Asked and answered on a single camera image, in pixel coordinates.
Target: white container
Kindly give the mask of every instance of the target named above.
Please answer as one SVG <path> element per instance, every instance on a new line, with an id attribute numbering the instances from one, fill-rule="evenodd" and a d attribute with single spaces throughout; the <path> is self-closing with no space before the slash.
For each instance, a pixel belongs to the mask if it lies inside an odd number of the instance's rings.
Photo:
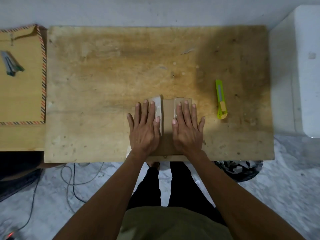
<path id="1" fill-rule="evenodd" d="M 320 138 L 320 5 L 273 28 L 269 50 L 274 133 Z"/>

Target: bare foot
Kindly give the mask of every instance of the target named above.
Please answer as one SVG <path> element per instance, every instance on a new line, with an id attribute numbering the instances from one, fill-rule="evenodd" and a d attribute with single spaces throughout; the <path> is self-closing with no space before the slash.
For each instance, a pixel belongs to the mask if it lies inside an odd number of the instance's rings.
<path id="1" fill-rule="evenodd" d="M 160 162 L 158 161 L 146 161 L 150 168 L 156 168 L 158 171 L 160 170 Z"/>

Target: finger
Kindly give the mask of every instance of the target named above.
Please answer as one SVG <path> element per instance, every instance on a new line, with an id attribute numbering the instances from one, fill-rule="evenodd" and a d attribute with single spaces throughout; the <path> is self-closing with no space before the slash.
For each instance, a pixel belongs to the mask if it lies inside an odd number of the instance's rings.
<path id="1" fill-rule="evenodd" d="M 160 117 L 156 117 L 153 120 L 153 130 L 154 130 L 154 137 L 160 138 Z"/>
<path id="2" fill-rule="evenodd" d="M 127 119 L 129 122 L 130 131 L 132 131 L 134 129 L 134 119 L 130 113 L 127 114 Z"/>
<path id="3" fill-rule="evenodd" d="M 184 121 L 186 122 L 187 127 L 192 127 L 188 100 L 184 101 L 184 109 L 183 109 L 183 111 L 184 111 L 184 113 L 183 113 Z"/>
<path id="4" fill-rule="evenodd" d="M 191 121 L 195 129 L 198 129 L 198 117 L 197 117 L 197 107 L 193 104 L 191 107 Z"/>
<path id="5" fill-rule="evenodd" d="M 156 110 L 156 105 L 154 101 L 151 101 L 150 103 L 150 109 L 148 113 L 148 119 L 147 119 L 147 124 L 152 124 L 152 122 L 155 119 L 155 110 Z"/>
<path id="6" fill-rule="evenodd" d="M 186 123 L 184 122 L 183 114 L 182 114 L 181 102 L 179 102 L 177 105 L 177 121 L 180 126 L 186 125 Z"/>
<path id="7" fill-rule="evenodd" d="M 178 121 L 176 119 L 172 119 L 172 132 L 173 132 L 173 140 L 177 140 L 178 139 Z"/>
<path id="8" fill-rule="evenodd" d="M 147 121 L 147 116 L 148 116 L 148 100 L 143 101 L 142 105 L 142 111 L 141 111 L 141 121 L 140 124 L 144 125 Z"/>
<path id="9" fill-rule="evenodd" d="M 206 121 L 206 117 L 202 117 L 198 126 L 198 130 L 202 133 L 203 132 L 203 127 L 205 126 L 205 121 Z"/>
<path id="10" fill-rule="evenodd" d="M 136 108 L 134 110 L 134 128 L 137 128 L 140 123 L 140 103 L 136 104 Z"/>

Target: striped envelope border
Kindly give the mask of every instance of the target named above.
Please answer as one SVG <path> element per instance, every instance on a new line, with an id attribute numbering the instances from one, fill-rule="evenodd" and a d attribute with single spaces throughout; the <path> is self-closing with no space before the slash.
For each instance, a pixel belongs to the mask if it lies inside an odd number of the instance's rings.
<path id="1" fill-rule="evenodd" d="M 47 56 L 46 56 L 46 48 L 45 44 L 43 42 L 40 27 L 37 24 L 27 25 L 27 26 L 21 26 L 18 28 L 11 28 L 11 29 L 1 29 L 0 33 L 12 33 L 17 32 L 23 29 L 29 29 L 35 27 L 37 30 L 37 34 L 40 40 L 41 44 L 41 53 L 42 53 L 42 97 L 41 97 L 41 121 L 6 121 L 6 122 L 0 122 L 0 125 L 40 125 L 45 123 L 46 118 L 46 73 L 47 73 Z"/>

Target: person's right arm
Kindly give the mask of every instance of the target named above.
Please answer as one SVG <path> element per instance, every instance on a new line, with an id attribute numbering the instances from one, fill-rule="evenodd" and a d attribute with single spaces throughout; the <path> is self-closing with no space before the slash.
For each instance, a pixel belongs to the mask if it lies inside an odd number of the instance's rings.
<path id="1" fill-rule="evenodd" d="M 198 172 L 233 238 L 303 240 L 284 219 L 209 160 L 201 150 L 205 118 L 198 125 L 195 104 L 191 115 L 187 101 L 183 105 L 177 106 L 177 120 L 172 121 L 174 145 Z"/>

